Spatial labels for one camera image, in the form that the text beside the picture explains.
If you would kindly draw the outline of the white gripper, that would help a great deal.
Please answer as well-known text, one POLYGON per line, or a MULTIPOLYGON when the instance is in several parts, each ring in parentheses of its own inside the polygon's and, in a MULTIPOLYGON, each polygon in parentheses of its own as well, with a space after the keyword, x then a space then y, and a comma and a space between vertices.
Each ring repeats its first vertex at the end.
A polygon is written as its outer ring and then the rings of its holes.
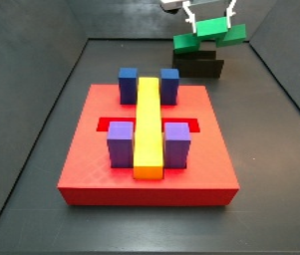
MULTIPOLYGON (((225 9, 225 17, 226 17, 226 28, 230 29, 231 22, 230 19, 235 15, 234 5, 237 0, 229 0, 227 7, 225 9)), ((195 34, 195 15, 190 11, 190 1, 189 0, 159 0, 159 6, 163 11, 178 10, 182 7, 182 11, 186 15, 185 22, 190 24, 191 33, 195 34)))

